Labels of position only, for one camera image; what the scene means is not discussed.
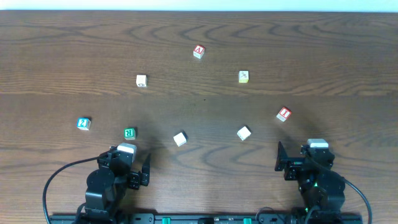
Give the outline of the red letter I block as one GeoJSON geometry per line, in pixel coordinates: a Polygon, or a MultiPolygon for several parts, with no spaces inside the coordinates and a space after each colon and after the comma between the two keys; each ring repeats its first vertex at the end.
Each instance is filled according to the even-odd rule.
{"type": "Polygon", "coordinates": [[[279,120],[281,120],[282,122],[285,122],[290,115],[292,114],[291,110],[289,110],[286,107],[283,107],[278,114],[276,115],[276,118],[278,118],[279,120]]]}

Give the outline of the blue number 2 block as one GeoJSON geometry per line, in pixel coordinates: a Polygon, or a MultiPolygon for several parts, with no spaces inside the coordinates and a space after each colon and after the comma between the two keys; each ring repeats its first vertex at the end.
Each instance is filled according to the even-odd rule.
{"type": "Polygon", "coordinates": [[[89,131],[91,126],[91,120],[89,118],[78,118],[76,126],[80,130],[89,131]]]}

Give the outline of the red letter A block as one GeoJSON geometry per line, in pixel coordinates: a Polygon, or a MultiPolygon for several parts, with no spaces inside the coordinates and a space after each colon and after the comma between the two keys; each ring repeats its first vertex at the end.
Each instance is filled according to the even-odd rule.
{"type": "Polygon", "coordinates": [[[205,54],[205,48],[202,45],[196,45],[195,48],[193,49],[193,56],[201,59],[205,54]]]}

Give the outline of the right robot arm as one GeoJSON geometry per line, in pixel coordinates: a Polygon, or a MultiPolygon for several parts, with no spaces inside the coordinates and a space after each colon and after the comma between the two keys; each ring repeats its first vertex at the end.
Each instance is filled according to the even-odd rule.
{"type": "Polygon", "coordinates": [[[290,157],[278,143],[274,170],[283,171],[285,180],[298,183],[305,205],[293,209],[287,223],[342,223],[345,183],[331,170],[335,156],[329,144],[324,139],[308,139],[300,153],[302,157],[290,157]]]}

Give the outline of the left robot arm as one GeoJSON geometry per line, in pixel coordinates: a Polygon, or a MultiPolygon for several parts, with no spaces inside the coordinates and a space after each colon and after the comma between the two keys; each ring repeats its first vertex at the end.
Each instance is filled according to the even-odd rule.
{"type": "Polygon", "coordinates": [[[120,209],[127,189],[138,190],[150,181],[149,154],[140,171],[131,169],[134,153],[112,146],[97,158],[98,169],[86,180],[85,203],[76,213],[74,223],[129,223],[130,215],[120,209]]]}

